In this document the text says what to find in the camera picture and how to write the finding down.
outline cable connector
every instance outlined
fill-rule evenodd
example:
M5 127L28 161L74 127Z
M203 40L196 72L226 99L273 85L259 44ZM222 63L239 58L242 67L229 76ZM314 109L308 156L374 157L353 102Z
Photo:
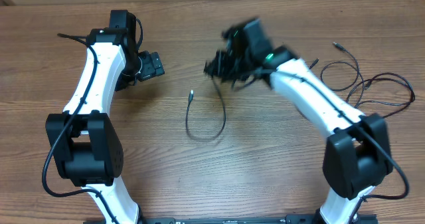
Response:
M189 93L189 103L191 103L192 100L193 100L193 94L194 94L194 92L193 92L193 90L191 90L191 92Z
M337 47L337 49L339 49L340 51L345 51L344 46L342 46L341 44L334 42L333 45L335 45L335 47Z

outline white arm segment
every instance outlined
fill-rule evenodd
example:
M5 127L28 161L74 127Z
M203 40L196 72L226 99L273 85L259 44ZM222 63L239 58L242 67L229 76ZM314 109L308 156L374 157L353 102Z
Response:
M109 116L112 96L114 95L118 77L126 66L126 57L121 45L95 43L92 45L92 48L98 56L98 68L86 99L87 104L82 106L78 114L89 114L93 110L99 110L99 112L107 113ZM74 113L92 75L93 65L93 54L90 49L87 49L86 66L84 67L77 89L71 101L65 106L64 112L69 111L69 114ZM139 207L129 196L121 176L115 178L113 184L109 187L104 184L91 184L82 187L82 189L87 188L96 189L102 192L112 214L117 218L120 224L137 223L139 218ZM112 224L112 219L108 215L108 212L106 212L104 204L95 194L89 194L104 215L106 223Z
M86 99L87 104L81 107L78 114L89 114L92 110L99 110L99 112L109 115L115 85L121 71L126 66L126 57L121 45L95 43L92 45L92 48L98 56L98 68ZM77 89L70 102L65 106L64 112L69 111L69 114L72 114L77 108L92 75L93 64L93 54L90 49L87 49L86 66L82 72Z
M278 67L278 71L296 74L313 83L353 122L359 122L359 116L364 115L360 110L353 108L340 99L332 90L328 89L308 69L304 60L289 60L281 64ZM274 72L270 75L270 84L276 92L291 100L297 106L298 110L319 129L325 139L334 134L334 129L345 129L351 125L344 118L339 117L339 113L306 82ZM320 208L322 218L328 224L346 224L359 198L370 193L373 188L371 186L362 190L352 200L343 198L330 189L326 202Z
M135 203L127 192L122 177L119 176L114 179L112 186L105 186L104 184L90 184L82 189L96 189L102 192L103 197L108 203L111 212L116 217L120 224L136 224L139 219L139 206ZM106 212L104 204L96 197L94 193L88 193L92 196L93 200L98 205L100 211L106 219L106 224L112 224L111 217Z

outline wooden table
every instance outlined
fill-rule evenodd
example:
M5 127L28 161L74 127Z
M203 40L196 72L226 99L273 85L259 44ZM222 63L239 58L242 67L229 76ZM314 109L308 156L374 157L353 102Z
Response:
M380 72L406 77L416 102L387 119L394 159L412 191L402 201L370 200L361 213L381 223L421 223L425 218L425 0L263 0L121 3L0 7L0 223L81 223L101 217L87 195L64 199L46 194L41 170L49 149L44 122L69 101L86 59L85 48L57 33L87 35L108 26L111 9L128 9L142 20L143 50L157 51L165 75L114 96L111 119L122 142L122 173L147 217L272 217L313 213L329 186L321 165L325 144L293 104L259 82L238 93L222 84L227 125L215 142L185 133L190 89L195 101L191 131L213 135L222 110L203 74L206 60L224 46L221 31L260 16L275 45L285 42L306 61L349 60L337 41L360 62L365 78ZM325 75L342 87L354 79L349 67ZM408 91L382 82L365 99L400 101ZM364 105L371 114L394 107ZM48 182L55 191L76 189L60 179L54 164ZM394 171L376 193L399 194Z

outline black cable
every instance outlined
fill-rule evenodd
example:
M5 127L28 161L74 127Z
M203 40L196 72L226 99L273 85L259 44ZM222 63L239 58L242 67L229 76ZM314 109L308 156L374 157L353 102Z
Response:
M316 87L316 85L314 85L313 83L311 83L309 80L305 79L304 77L298 76L296 74L291 74L288 72L282 72L282 71L276 71L276 70L262 70L262 69L258 69L255 70L253 72L248 72L246 74L242 74L241 77L245 77L245 76L250 76L250 75L254 75L254 76L260 76L261 74L272 74L272 73L278 73L280 75L283 76L287 76L287 77L291 77L291 78L296 78L298 80L300 80L301 82L305 82L306 84L310 85L314 90L316 90L332 107L335 111L338 112L338 114L343 117L344 119L346 119L346 121L348 123L350 123L351 125L354 124L354 122L352 120L350 120L343 111L341 111L340 109L338 109L338 107L336 107L336 105L334 103L332 103L332 101L330 101L330 99L328 99L328 97L326 97L326 95L324 93L322 93L322 91L320 89L318 89L318 87ZM355 129L357 129L362 136L365 137L365 139L367 139L367 141L369 143L371 143L393 166L394 168L397 170L397 172L400 174L400 177L402 178L403 182L404 182L404 192L401 195L396 195L396 196L389 196L389 195L364 195L360 198L359 202L356 204L355 210L353 211L353 213L350 216L349 222L351 223L355 214L357 213L357 211L359 210L362 202L366 201L366 199L368 198L379 198L379 199L387 199L387 200L399 200L399 199L403 199L405 198L409 191L410 191L410 186L409 186L409 182L407 180L406 174L404 174L403 170L400 168L400 166L385 152L385 150L382 149L382 147L377 143L377 141L375 139L373 139L368 133L366 133L363 129L359 128L356 125L353 125L353 127L355 127Z
M82 95L82 97L80 99L80 103L77 105L77 108L72 113L71 117L65 123L64 128L60 131L60 134L59 134L58 138L54 141L54 144L52 145L52 147L50 148L49 153L47 154L46 161L44 162L44 166L43 166L43 169L42 169L42 175L41 175L42 186L44 187L44 190L48 194L50 194L51 196L53 196L53 197L69 197L69 196L77 195L77 194L80 194L80 193L89 193L89 192L94 193L94 194L96 194L96 197L99 197L100 198L100 201L104 204L106 212L108 212L108 215L112 219L112 223L119 224L118 223L118 220L112 214L111 209L108 206L108 203L106 202L106 200L104 199L104 197L103 197L103 195L101 194L100 191L95 190L95 189L81 189L81 190L78 190L78 191L71 191L71 192L68 192L68 193L55 193L47 185L47 178L46 178L47 177L47 169L48 169L48 165L49 165L49 163L50 163L50 161L51 161L51 159L53 157L54 149L57 147L57 145L59 143L59 140L61 138L63 138L65 132L71 126L71 123L75 119L77 113L81 110L81 107L84 105L84 103L86 101L86 98L87 98L87 95L88 95L88 92L90 91L90 87L92 86L94 77L96 75L96 69L98 67L98 56L97 56L96 52L94 51L94 49L88 43L80 40L79 37L74 37L74 36L71 36L71 35L64 35L64 34L60 34L59 33L58 36L59 37L62 37L62 38L72 39L74 41L77 41L77 42L82 43L83 45L85 45L88 49L90 49L90 51L93 54L94 64L93 64L92 75L91 75L91 77L90 77L90 79L88 81L86 90L84 91L84 94Z
M346 98L346 102L347 103L349 103L349 99L350 99L350 97L354 94L354 92L357 90L357 88L361 85L362 86L362 88L361 88L361 93L360 93L360 96L359 96L359 99L357 100L357 102L353 105L354 106L354 108L358 108L360 105L362 105L362 104L365 104L365 103L375 103L375 104L384 104L384 105L389 105L389 106L403 106L402 108L400 108L400 109L398 109L398 110L396 110L396 111L394 111L394 112L391 112L390 114L386 114L386 115L384 115L383 116L383 118L388 118L389 116L392 116L392 115L394 115L394 114L397 114L397 113L399 113L399 112L401 112L401 111L403 111L403 110L405 110L406 108L408 108L409 106L410 106L410 104L412 104L414 101L415 101L415 94L414 94L414 91L413 91L413 87L410 85L410 83L407 81L407 79L405 79L403 76L401 76L401 75L398 75L398 74L395 74L395 73L391 73L391 72L384 72L384 73L380 73L380 74L377 74L377 75L375 75L373 78L370 78L370 79L367 79L367 80L364 80L363 79L363 76L361 75L361 73L360 73L360 69L359 69L359 62L357 61L357 59L346 49L346 48L344 48L342 45L340 45L339 43L333 43L334 45L335 45L335 47L336 48L338 48L340 51L343 51L343 52L345 52L345 53L347 53L349 56L351 56L351 58L355 61L355 66L353 66L351 63L349 63L349 62L346 62L346 61L334 61L334 62L331 62L331 63L329 63L329 64L327 64L327 65L325 65L323 68L322 68L322 70L321 70L321 72L320 72L320 80L323 82L323 83L325 83L325 81L323 80L323 73L325 72L325 70L327 70L331 65L334 65L334 64L346 64L346 65L348 65L348 66L350 66L352 69L354 69L355 71L356 71L356 73L357 73L357 75L356 75L356 78L355 78L355 80L353 81L353 83L351 83L349 86L346 86L346 87L344 87L344 88L329 88L329 89L331 89L332 91L344 91L344 90L347 90L348 88L351 88L352 87L352 89L350 90L350 92L349 92L349 94L347 95L347 98ZM317 63L317 61L318 61L318 59L317 60L315 60L315 62L310 66L310 69L311 68L313 68L313 66ZM393 79L393 78L378 78L379 76L382 76L382 75L392 75L392 76L396 76L396 77L398 77L399 79L401 79L401 80L403 80L404 82L401 82L401 81L399 81L399 80L395 80L395 79ZM356 84L356 82L357 82L357 80L358 80L358 77L360 77L360 79L361 79L361 81L358 83L358 84ZM404 103L390 103L390 102L383 102L383 101L378 101L378 100L366 100L366 101L361 101L361 99L362 99L362 97L363 97L363 93L364 93L364 91L365 90L367 90L368 88L370 88L371 87L371 85L372 85L372 83L374 82L374 81L391 81L391 82L396 82L396 83L398 83L398 84L401 84L401 85L403 85L403 86L405 86L407 89L409 89L409 91L410 91L410 99L409 99L409 101L408 102L404 102Z
M187 111L186 111L186 134L192 140L201 141L201 142L214 141L216 138L218 138L221 135L221 133L224 130L224 127L226 126L226 106L224 105L224 100L223 100L223 97L221 95L220 88L218 87L217 83L214 81L213 77L211 77L211 80L212 80L212 83L214 84L214 88L217 91L218 97L220 98L220 101L221 101L221 104L222 104L222 107L223 107L223 125L222 125L220 131L211 138L199 138L199 137L195 137L194 135L192 135L190 133L187 120L188 120L188 117L189 117L189 108L191 107L191 102L192 102L193 96L194 96L194 93L193 93L193 90L192 90L191 93L189 94L189 102L187 104Z
M136 21L139 23L140 26L140 37L139 41L137 42L135 49L138 51L140 49L141 43L143 42L143 27L141 26L141 21L139 19L136 19Z

